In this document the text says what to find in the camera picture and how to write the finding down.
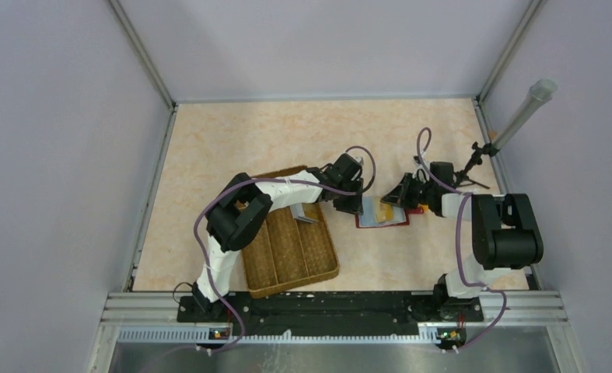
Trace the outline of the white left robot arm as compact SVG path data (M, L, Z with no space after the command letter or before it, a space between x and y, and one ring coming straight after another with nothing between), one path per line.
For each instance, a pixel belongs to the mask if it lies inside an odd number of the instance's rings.
M242 249L255 239L268 215L297 204L351 200L362 196L363 161L347 152L323 167L287 176L235 175L196 217L193 233L204 255L201 275L192 285L196 312L220 319L232 270Z

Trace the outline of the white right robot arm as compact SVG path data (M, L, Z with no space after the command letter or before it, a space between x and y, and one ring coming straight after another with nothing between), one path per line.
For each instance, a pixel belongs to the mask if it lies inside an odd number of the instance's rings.
M456 269L443 274L432 295L417 300L411 313L418 321L452 320L471 310L479 294L498 278L539 263L543 239L530 199L523 193L476 194L459 190L449 162L433 162L405 173L384 204L404 210L428 208L456 219Z

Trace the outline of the red leather card holder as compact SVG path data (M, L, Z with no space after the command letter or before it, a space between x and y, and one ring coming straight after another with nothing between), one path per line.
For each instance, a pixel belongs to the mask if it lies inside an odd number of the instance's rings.
M383 203L380 197L363 197L362 213L355 217L355 227L365 229L405 226L410 224L412 215L424 213L423 207L403 209Z

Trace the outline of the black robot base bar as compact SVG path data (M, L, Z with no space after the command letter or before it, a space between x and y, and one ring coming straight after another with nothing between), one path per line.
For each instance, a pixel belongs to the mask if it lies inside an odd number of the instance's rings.
M484 319L478 298L456 300L430 291L283 292L253 298L247 291L226 295L203 309L192 295L180 298L177 321L221 323L246 337L415 336L427 322L462 326Z

